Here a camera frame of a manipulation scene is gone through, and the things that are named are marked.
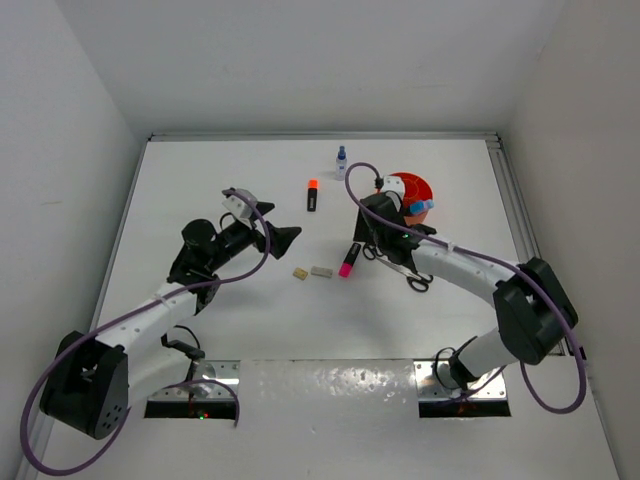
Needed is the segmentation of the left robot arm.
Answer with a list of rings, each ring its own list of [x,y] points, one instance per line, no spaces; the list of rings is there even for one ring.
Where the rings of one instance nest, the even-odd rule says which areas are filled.
[[[166,281],[151,299],[112,327],[89,336],[74,331],[61,341],[40,398],[42,413],[101,440],[137,401],[188,379],[204,353],[168,339],[168,332],[212,302],[223,283],[218,270],[245,249],[279,259],[302,232],[265,220],[274,204],[246,191],[228,194],[223,205],[232,223],[217,230],[206,219],[189,222]]]

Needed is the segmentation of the blue cap black highlighter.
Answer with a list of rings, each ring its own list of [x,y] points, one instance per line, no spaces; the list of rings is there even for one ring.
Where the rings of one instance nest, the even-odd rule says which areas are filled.
[[[408,206],[408,212],[411,216],[419,216],[426,214],[434,207],[434,201],[432,199],[418,200]]]

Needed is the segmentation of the pink cap black highlighter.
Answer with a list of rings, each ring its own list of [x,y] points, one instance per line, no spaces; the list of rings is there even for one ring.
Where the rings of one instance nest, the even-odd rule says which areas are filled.
[[[351,271],[356,263],[356,260],[361,252],[362,245],[360,243],[354,242],[348,252],[346,253],[345,258],[340,266],[338,271],[338,275],[341,278],[348,278],[351,274]]]

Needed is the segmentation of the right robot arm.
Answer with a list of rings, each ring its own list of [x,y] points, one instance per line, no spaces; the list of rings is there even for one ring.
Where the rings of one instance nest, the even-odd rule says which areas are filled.
[[[439,278],[485,301],[496,325],[455,349],[435,370],[442,387],[463,390],[484,374],[520,362],[539,364],[578,323],[578,315],[551,266],[533,257],[511,264],[445,242],[434,229],[409,227],[394,193],[359,202],[356,236],[403,273]]]

